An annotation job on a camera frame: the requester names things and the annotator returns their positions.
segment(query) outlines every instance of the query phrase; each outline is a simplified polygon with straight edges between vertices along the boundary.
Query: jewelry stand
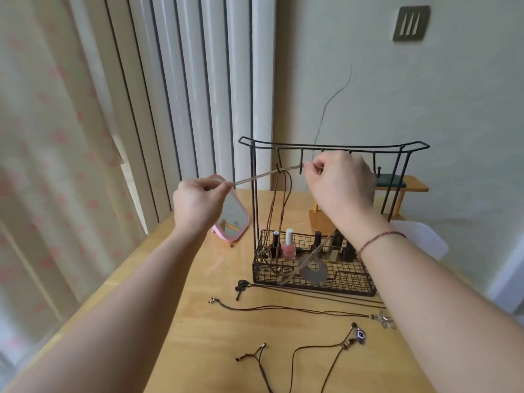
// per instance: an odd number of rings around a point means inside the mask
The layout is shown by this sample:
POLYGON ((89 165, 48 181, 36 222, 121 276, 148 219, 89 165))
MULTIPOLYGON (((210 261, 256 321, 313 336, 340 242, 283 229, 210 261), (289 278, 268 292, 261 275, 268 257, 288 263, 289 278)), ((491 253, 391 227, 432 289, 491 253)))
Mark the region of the jewelry stand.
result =
MULTIPOLYGON (((303 166, 303 156, 305 150, 311 151, 326 151, 326 150, 343 150, 349 153, 370 153, 373 156, 373 172, 377 179, 380 179, 385 176, 381 174, 381 167, 377 167, 377 154, 393 154, 396 156, 395 165, 390 174, 386 175, 389 179, 386 181, 385 185, 385 197, 383 200, 381 213, 384 214, 388 197, 391 192, 391 189, 395 189, 395 194, 392 200, 392 203, 389 208, 389 213, 387 214, 388 221, 391 220, 394 212, 398 213, 395 204, 398 199, 401 188, 405 188, 406 185, 403 181, 406 168, 408 166, 409 159, 414 152, 428 149, 429 145, 422 142, 409 142, 402 145, 388 145, 388 146, 338 146, 338 145, 307 145, 307 144, 281 144, 276 142, 264 142, 255 140, 252 138, 242 137, 239 139, 241 145, 249 147, 250 150, 250 159, 251 159, 251 176, 257 176, 257 161, 256 161, 256 150, 267 150, 267 151, 276 151, 278 156, 278 165, 279 170, 284 169, 282 166, 281 160, 281 151, 294 151, 300 152, 300 164, 298 167, 299 174, 302 174, 303 166), (400 175, 396 175, 398 167, 402 165, 400 175)), ((372 297, 376 293, 375 284, 371 279, 369 272, 367 271, 365 265, 358 261, 356 258, 352 257, 349 260, 343 260, 336 263, 327 262, 326 266, 328 268, 329 277, 326 281, 314 284, 306 281, 300 275, 293 276, 285 285, 280 285, 278 283, 279 276, 292 271, 297 267, 298 261, 300 258, 279 258, 271 260, 268 262, 266 258, 262 256, 263 250, 268 244, 270 244, 269 239, 271 234, 266 230, 260 230, 259 220, 258 220, 258 187, 257 180, 251 180, 251 201, 252 201, 252 220, 253 220, 253 240, 254 240, 254 259, 252 262, 252 273, 253 273, 253 282, 256 284, 264 285, 276 285, 279 287, 290 287, 290 288, 301 288, 317 291, 329 291, 329 292, 338 292, 345 294, 355 294, 372 297)), ((321 211, 318 210, 318 207, 315 207, 315 210, 309 211, 310 221, 313 226, 315 214, 317 215, 316 222, 318 223, 319 215, 321 211)), ((319 231, 322 231, 323 234, 330 234, 332 224, 330 226, 323 226, 322 230, 319 228, 319 231)), ((285 232, 280 232, 280 241, 284 241, 285 232)), ((305 249, 306 253, 311 244, 313 244, 314 236, 308 234, 299 234, 295 233, 293 235, 294 241, 297 243, 298 247, 305 249)), ((311 270, 315 270, 318 266, 313 264, 311 270)))

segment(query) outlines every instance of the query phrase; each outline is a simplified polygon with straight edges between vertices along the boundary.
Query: gray wall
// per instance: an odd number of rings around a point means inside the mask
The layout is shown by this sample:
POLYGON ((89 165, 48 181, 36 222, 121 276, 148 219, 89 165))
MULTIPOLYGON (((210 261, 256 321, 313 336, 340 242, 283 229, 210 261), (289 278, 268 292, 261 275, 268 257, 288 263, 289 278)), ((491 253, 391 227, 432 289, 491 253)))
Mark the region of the gray wall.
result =
POLYGON ((275 140, 312 143, 352 71, 318 143, 429 143, 407 173, 430 191, 406 194, 403 215, 485 290, 524 233, 524 0, 278 0, 276 36, 275 140), (423 4, 424 41, 394 44, 398 8, 423 4))

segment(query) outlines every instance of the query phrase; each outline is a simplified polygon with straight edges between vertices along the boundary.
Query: round gray pendant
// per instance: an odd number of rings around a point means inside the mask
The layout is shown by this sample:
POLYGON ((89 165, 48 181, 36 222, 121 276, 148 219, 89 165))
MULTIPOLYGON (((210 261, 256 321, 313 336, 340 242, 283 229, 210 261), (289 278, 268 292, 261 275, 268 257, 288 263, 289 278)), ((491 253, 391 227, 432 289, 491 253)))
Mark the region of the round gray pendant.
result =
POLYGON ((328 267, 326 264, 317 256, 305 257, 304 259, 299 260, 298 267, 301 268, 298 271, 298 274, 304 278, 304 280, 312 282, 314 284, 320 284, 328 279, 328 267), (311 262, 317 264, 318 269, 310 269, 309 266, 304 262, 310 264, 311 262))

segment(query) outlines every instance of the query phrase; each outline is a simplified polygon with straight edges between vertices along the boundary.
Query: wooden stand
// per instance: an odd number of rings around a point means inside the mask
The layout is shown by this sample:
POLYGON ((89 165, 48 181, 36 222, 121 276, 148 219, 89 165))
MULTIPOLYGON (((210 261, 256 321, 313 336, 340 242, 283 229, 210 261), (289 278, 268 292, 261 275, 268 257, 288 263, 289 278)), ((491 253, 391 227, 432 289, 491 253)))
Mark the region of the wooden stand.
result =
MULTIPOLYGON (((400 207, 402 205, 402 201, 404 200, 404 194, 406 192, 427 192, 429 191, 429 187, 422 183, 420 180, 415 178, 412 175, 404 175, 403 179, 404 183, 406 184, 406 187, 401 187, 400 191, 398 193, 397 202, 395 203, 395 208, 393 209, 393 215, 391 216, 391 219, 395 219, 398 221, 404 221, 405 218, 399 214, 400 207)), ((377 187, 378 191, 387 191, 387 187, 377 187)), ((391 188, 391 191, 389 192, 389 196, 395 196, 395 190, 396 188, 391 188)), ((387 218, 389 215, 389 212, 384 214, 384 217, 387 218)), ((314 231, 321 231, 322 234, 329 234, 332 231, 336 229, 333 222, 331 222, 330 218, 326 214, 324 214, 324 211, 321 211, 318 209, 318 204, 315 202, 314 208, 312 210, 309 210, 309 222, 311 224, 311 229, 314 231)))

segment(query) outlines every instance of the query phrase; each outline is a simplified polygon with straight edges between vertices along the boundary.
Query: mirror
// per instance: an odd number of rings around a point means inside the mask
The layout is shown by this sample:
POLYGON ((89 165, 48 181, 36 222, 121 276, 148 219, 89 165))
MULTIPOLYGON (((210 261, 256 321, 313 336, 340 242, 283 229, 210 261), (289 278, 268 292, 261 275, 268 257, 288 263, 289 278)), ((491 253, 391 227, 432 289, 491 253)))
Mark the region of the mirror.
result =
MULTIPOLYGON (((210 178, 221 182, 226 180, 220 175, 212 175, 210 178)), ((217 223, 213 226, 213 230, 223 240, 233 242, 240 238, 248 225, 249 216, 247 211, 232 189, 226 196, 222 213, 217 223)))

